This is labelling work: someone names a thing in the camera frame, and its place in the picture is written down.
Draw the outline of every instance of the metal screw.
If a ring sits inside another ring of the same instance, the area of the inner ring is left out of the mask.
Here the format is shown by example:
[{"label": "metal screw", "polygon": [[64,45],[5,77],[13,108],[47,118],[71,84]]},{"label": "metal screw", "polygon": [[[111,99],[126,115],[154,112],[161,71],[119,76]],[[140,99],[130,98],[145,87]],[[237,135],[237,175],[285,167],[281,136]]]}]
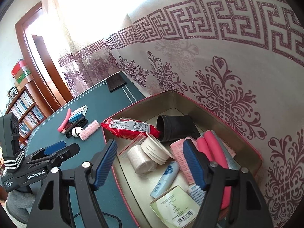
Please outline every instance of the metal screw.
[{"label": "metal screw", "polygon": [[88,168],[88,167],[90,167],[90,165],[91,165],[90,162],[83,162],[81,166],[82,166],[83,168]]},{"label": "metal screw", "polygon": [[57,173],[59,171],[59,168],[58,167],[54,167],[52,168],[51,172],[52,173]]},{"label": "metal screw", "polygon": [[218,163],[215,162],[215,161],[211,161],[210,166],[213,167],[213,168],[218,167]]},{"label": "metal screw", "polygon": [[242,167],[241,171],[245,174],[247,174],[249,172],[249,170],[246,167]]}]

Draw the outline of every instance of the storage box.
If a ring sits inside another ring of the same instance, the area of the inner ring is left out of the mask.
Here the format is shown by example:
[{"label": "storage box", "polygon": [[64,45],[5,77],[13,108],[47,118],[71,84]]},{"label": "storage box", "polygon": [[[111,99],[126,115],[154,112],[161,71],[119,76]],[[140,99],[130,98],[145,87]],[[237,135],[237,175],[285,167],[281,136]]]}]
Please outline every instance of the storage box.
[{"label": "storage box", "polygon": [[[236,153],[234,159],[238,164],[242,167],[247,167],[253,176],[258,172],[262,164],[261,156],[242,136],[200,104],[175,91],[166,91],[143,99],[114,114],[111,118],[127,117],[156,126],[159,115],[189,115],[200,133],[208,129],[214,130],[234,150]],[[118,151],[130,143],[130,140],[116,138],[109,131],[105,129],[103,131],[105,141],[109,139],[117,141]],[[167,149],[170,149],[170,144],[171,142],[163,143]],[[164,223],[153,212],[149,203],[153,201],[150,193],[169,163],[170,161],[163,165],[158,165],[156,171],[147,175],[147,179],[136,175],[128,158],[118,157],[113,163],[114,177],[118,182],[117,187],[123,194],[140,227],[166,228]],[[172,186],[176,185],[185,190],[189,187],[181,171],[179,171],[172,183]],[[228,209],[221,210],[219,218],[224,218],[227,211]]]},{"label": "storage box", "polygon": [[26,62],[23,59],[19,59],[16,65],[13,67],[11,74],[13,77],[18,73],[21,67],[26,66]]},{"label": "storage box", "polygon": [[18,73],[15,75],[15,80],[18,80],[19,77],[25,73],[25,76],[29,75],[31,73],[31,71],[29,70],[28,66],[24,66],[24,67],[21,67],[18,71]]},{"label": "storage box", "polygon": [[34,80],[34,77],[33,77],[32,74],[29,74],[28,76],[25,76],[25,78],[20,82],[17,89],[19,90],[19,88],[20,88],[20,90],[21,90],[26,84],[28,84],[32,80]]},{"label": "storage box", "polygon": [[29,74],[31,74],[30,71],[27,71],[27,72],[22,72],[22,74],[19,76],[19,78],[17,79],[17,82],[20,84],[21,81],[23,81],[23,79],[28,76]]},{"label": "storage box", "polygon": [[80,117],[84,117],[86,115],[87,109],[88,107],[85,105],[83,107],[78,108],[77,110],[74,110],[70,115],[69,122],[75,122]]},{"label": "storage box", "polygon": [[175,186],[150,203],[168,228],[183,228],[197,216],[200,206],[180,187]]}]

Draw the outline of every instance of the wooden door frame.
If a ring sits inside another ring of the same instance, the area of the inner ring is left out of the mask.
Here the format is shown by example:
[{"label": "wooden door frame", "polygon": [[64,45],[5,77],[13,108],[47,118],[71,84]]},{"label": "wooden door frame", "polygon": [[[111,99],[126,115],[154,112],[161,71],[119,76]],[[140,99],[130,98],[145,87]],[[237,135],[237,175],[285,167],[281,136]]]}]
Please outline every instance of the wooden door frame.
[{"label": "wooden door frame", "polygon": [[53,95],[52,91],[49,89],[48,85],[45,83],[45,80],[43,79],[39,69],[36,67],[35,60],[33,59],[25,35],[25,30],[28,28],[28,26],[32,24],[37,18],[39,18],[42,13],[42,4],[41,2],[38,2],[24,16],[22,16],[22,18],[15,24],[15,28],[22,55],[34,77],[34,81],[42,95],[45,97],[46,101],[49,103],[50,107],[56,111],[61,107],[61,105]]},{"label": "wooden door frame", "polygon": [[47,50],[43,37],[34,34],[32,34],[32,37],[36,45],[38,54],[40,55],[40,58],[48,74],[50,75],[50,78],[53,81],[55,87],[57,88],[66,103],[71,101],[73,99],[73,96],[70,90],[67,88],[65,82],[62,80],[56,66],[54,65],[54,62]]}]

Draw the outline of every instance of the green table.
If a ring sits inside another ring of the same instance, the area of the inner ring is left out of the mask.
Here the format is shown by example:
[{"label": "green table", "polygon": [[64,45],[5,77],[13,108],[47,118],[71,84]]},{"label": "green table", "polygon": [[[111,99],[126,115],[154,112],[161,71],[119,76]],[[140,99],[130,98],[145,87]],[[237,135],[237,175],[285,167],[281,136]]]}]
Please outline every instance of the green table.
[{"label": "green table", "polygon": [[[105,146],[101,129],[96,131],[87,140],[82,141],[80,138],[75,137],[66,138],[65,135],[57,131],[57,128],[63,122],[68,108],[71,108],[73,111],[86,105],[88,110],[85,117],[88,119],[89,123],[94,120],[101,123],[116,112],[143,99],[144,96],[142,93],[134,86],[127,76],[125,76],[123,72],[121,72],[121,75],[127,82],[127,85],[124,87],[110,93],[106,81],[101,81],[48,117],[32,132],[25,151],[26,155],[61,140],[65,141],[67,145],[77,143],[80,147],[80,152],[63,162],[60,168],[65,170],[78,167],[81,163],[89,161],[96,152],[101,151]],[[103,212],[118,216],[125,228],[137,227],[124,204],[111,171],[105,185],[95,194]],[[75,215],[79,212],[79,207],[74,187],[70,187],[70,199],[73,215]],[[110,228],[118,228],[118,222],[114,218],[105,216],[105,219]],[[75,218],[75,223],[77,228],[84,227],[81,216]]]}]

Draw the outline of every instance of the black cable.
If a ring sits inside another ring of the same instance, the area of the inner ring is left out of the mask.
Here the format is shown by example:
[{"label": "black cable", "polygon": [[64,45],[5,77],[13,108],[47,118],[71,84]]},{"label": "black cable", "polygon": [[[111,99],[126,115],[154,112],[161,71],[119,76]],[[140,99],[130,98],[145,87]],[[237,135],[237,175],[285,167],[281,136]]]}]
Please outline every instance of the black cable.
[{"label": "black cable", "polygon": [[[117,221],[118,221],[118,224],[119,224],[119,228],[123,228],[123,223],[121,222],[120,218],[115,216],[115,215],[112,215],[112,214],[109,214],[109,213],[106,213],[106,212],[102,212],[103,215],[106,215],[106,216],[109,216],[109,217],[112,217],[112,218],[115,218]],[[73,216],[73,218],[76,218],[77,216],[80,215],[80,212],[75,214]]]}]

